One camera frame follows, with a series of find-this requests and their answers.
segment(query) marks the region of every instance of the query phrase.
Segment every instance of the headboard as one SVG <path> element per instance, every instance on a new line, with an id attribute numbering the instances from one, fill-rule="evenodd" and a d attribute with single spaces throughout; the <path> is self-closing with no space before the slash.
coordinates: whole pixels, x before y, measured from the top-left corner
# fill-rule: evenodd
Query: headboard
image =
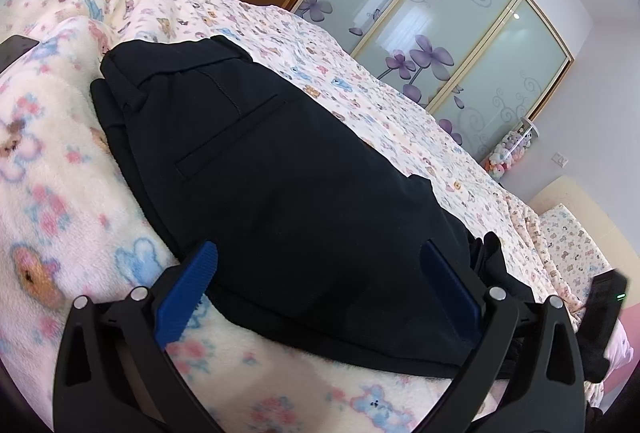
<path id="1" fill-rule="evenodd" d="M 538 214 L 558 204 L 564 204 L 573 213 L 611 266 L 629 278 L 624 307 L 640 303 L 640 258 L 616 224 L 567 176 L 550 183 L 529 202 Z"/>

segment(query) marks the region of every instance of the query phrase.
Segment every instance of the cartoon print blanket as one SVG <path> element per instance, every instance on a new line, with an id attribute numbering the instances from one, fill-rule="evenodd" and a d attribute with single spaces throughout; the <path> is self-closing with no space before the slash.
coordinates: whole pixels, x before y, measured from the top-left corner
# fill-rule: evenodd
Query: cartoon print blanket
<path id="1" fill-rule="evenodd" d="M 51 424 L 57 347 L 71 301 L 124 297 L 174 259 L 110 156 L 89 85 L 104 53 L 141 38 L 224 34 L 331 111 L 476 236 L 495 231 L 511 274 L 539 301 L 580 300 L 551 261 L 540 221 L 494 183 L 418 105 L 374 79 L 321 28 L 235 0 L 0 0 L 0 40 L 40 44 L 0 75 L 0 356 Z M 205 299 L 167 347 L 229 433 L 408 433 L 449 381 L 333 363 L 241 329 Z M 482 407 L 495 409 L 496 385 Z M 596 400 L 600 386 L 590 386 Z"/>

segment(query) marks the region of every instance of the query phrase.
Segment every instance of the smartphone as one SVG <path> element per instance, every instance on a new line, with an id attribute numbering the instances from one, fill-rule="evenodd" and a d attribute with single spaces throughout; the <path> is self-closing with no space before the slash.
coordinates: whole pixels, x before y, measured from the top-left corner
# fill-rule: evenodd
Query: smartphone
<path id="1" fill-rule="evenodd" d="M 18 35 L 11 36 L 0 43 L 0 74 L 38 43 L 39 41 L 35 39 Z"/>

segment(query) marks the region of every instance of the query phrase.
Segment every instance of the transparent container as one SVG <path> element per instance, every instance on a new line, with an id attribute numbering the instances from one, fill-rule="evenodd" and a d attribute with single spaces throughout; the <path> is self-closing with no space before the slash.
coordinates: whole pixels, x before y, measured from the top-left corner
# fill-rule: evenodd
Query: transparent container
<path id="1" fill-rule="evenodd" d="M 518 127 L 508 132 L 484 159 L 482 167 L 497 182 L 524 157 L 531 143 L 538 137 L 538 128 L 528 118 L 521 118 Z"/>

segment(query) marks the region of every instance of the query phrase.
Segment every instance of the wall outlet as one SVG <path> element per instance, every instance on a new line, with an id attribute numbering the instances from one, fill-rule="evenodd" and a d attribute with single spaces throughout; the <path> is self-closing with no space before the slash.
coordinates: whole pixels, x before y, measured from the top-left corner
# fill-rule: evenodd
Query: wall outlet
<path id="1" fill-rule="evenodd" d="M 569 162 L 569 159 L 561 153 L 556 153 L 551 160 L 558 164 L 561 168 L 566 166 L 566 163 Z"/>

